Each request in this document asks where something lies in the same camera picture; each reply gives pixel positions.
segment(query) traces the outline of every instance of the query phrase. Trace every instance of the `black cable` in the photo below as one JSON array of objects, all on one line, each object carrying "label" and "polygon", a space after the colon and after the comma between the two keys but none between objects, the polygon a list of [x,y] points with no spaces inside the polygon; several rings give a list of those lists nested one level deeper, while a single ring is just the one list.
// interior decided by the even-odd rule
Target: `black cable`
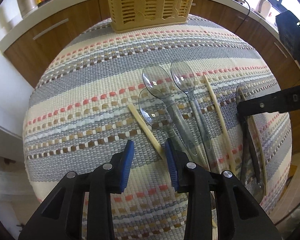
[{"label": "black cable", "polygon": [[300,207],[300,202],[298,205],[296,205],[288,214],[286,214],[283,218],[281,218],[278,222],[276,222],[274,225],[279,225],[282,221],[284,221],[288,216],[290,216],[298,207]]},{"label": "black cable", "polygon": [[245,16],[245,18],[242,20],[242,22],[240,23],[240,25],[237,27],[237,29],[234,31],[234,34],[239,30],[239,28],[241,27],[241,25],[244,23],[244,21],[249,17],[249,14],[250,14],[250,12],[251,12],[251,7],[250,7],[250,5],[249,5],[249,3],[246,1],[246,0],[244,0],[247,4],[248,4],[248,6],[249,6],[249,11],[248,11],[248,14]]}]

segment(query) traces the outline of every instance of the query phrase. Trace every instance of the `metal screw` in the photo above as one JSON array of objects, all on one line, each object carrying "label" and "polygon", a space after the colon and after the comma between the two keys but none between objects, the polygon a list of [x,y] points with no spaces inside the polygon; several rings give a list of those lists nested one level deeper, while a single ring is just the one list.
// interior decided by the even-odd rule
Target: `metal screw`
[{"label": "metal screw", "polygon": [[104,170],[111,170],[112,169],[112,164],[111,163],[105,163],[103,164],[103,169]]},{"label": "metal screw", "polygon": [[74,178],[75,177],[75,172],[74,171],[69,171],[68,173],[67,173],[67,178],[68,179],[72,179],[72,178]]},{"label": "metal screw", "polygon": [[189,169],[194,169],[197,165],[195,165],[195,163],[187,163],[187,167]]},{"label": "metal screw", "polygon": [[225,177],[227,177],[227,178],[231,178],[231,177],[232,177],[232,172],[231,172],[231,171],[225,171],[225,172],[223,173],[223,175],[224,175]]}]

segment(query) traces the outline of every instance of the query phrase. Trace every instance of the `spoon handle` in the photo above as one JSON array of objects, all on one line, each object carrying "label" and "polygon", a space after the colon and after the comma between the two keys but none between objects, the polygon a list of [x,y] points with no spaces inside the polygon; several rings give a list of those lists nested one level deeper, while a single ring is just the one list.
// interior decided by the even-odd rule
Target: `spoon handle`
[{"label": "spoon handle", "polygon": [[167,107],[167,111],[173,120],[173,123],[175,124],[183,143],[185,144],[188,152],[190,153],[191,158],[195,162],[201,163],[199,159],[199,155],[197,154],[197,150],[195,147],[195,140],[193,139],[192,132],[186,123],[186,121],[183,119],[178,107],[175,104],[171,104]]},{"label": "spoon handle", "polygon": [[175,147],[176,150],[184,152],[188,155],[188,151],[178,135],[175,134],[173,137],[170,136],[170,138],[171,138],[171,140],[173,142],[173,146]]},{"label": "spoon handle", "polygon": [[201,112],[199,103],[196,99],[190,100],[190,106],[194,114],[195,121],[200,132],[201,140],[203,143],[204,150],[206,152],[207,160],[209,163],[210,170],[214,173],[220,174],[216,154],[209,137],[208,128]]}]

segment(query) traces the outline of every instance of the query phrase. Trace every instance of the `clear plastic spoon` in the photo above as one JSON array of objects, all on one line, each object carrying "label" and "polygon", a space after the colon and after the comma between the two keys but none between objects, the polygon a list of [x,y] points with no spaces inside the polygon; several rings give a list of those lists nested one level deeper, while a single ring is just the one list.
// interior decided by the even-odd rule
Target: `clear plastic spoon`
[{"label": "clear plastic spoon", "polygon": [[170,137],[176,149],[188,154],[183,142],[176,134],[172,119],[165,104],[153,94],[157,93],[154,88],[145,88],[139,94],[139,108],[143,118],[153,128],[165,133]]},{"label": "clear plastic spoon", "polygon": [[151,64],[143,69],[142,78],[148,88],[148,91],[153,96],[164,102],[167,111],[175,124],[184,145],[186,146],[186,149],[191,155],[191,159],[197,163],[202,163],[199,155],[197,154],[196,143],[193,139],[191,130],[183,119],[182,114],[172,98],[173,85],[169,74],[159,65]]},{"label": "clear plastic spoon", "polygon": [[[237,104],[241,101],[245,101],[250,99],[250,94],[245,85],[239,84],[236,90],[236,102]],[[265,195],[265,184],[261,181],[261,172],[260,166],[258,162],[258,156],[256,149],[253,144],[253,140],[248,128],[248,118],[246,116],[239,116],[238,119],[242,129],[242,166],[241,166],[241,174],[240,181],[245,185],[247,179],[247,169],[248,169],[248,160],[249,155],[251,156],[252,166],[254,173],[256,175],[256,189],[253,194],[254,198],[258,203],[261,203],[264,195]]]},{"label": "clear plastic spoon", "polygon": [[207,124],[204,120],[199,103],[194,96],[194,89],[196,85],[194,74],[187,63],[175,60],[171,64],[171,75],[176,86],[183,91],[189,99],[189,103],[200,132],[203,147],[206,152],[210,170],[219,174],[220,170],[217,165],[216,154],[211,143],[211,138],[209,137]]}]

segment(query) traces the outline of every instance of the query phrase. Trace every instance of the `round table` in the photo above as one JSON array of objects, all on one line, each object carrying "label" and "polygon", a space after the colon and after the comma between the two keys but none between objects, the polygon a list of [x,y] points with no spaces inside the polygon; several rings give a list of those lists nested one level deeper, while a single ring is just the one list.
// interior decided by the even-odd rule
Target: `round table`
[{"label": "round table", "polygon": [[[278,91],[279,85],[253,47],[203,18],[189,15],[186,24],[124,34],[114,33],[110,22],[100,22],[73,40],[50,64],[30,98],[23,138],[31,185],[42,201],[68,171],[93,171],[122,151],[131,139],[135,155],[128,187],[121,195],[111,195],[116,237],[183,239],[187,195],[174,192],[164,162],[127,108],[130,102],[138,107],[138,95],[144,88],[143,68],[156,63],[169,73],[171,62],[179,59],[188,63],[197,80],[203,74],[207,76],[224,117],[239,173],[242,132],[236,118],[236,87],[244,83],[258,97]],[[225,138],[205,84],[196,86],[196,98],[219,168],[224,170]],[[198,139],[186,96],[175,90],[174,99]],[[278,113],[255,115],[254,120],[259,130],[254,139],[261,140],[263,149],[263,155],[258,150],[259,164],[263,167],[261,158],[266,164],[266,172],[261,175],[267,176],[267,195],[261,206],[269,213],[278,201],[290,166],[290,120],[289,114]],[[152,132],[163,145],[165,134],[155,129]],[[251,161],[248,171],[246,187],[253,193]]]}]

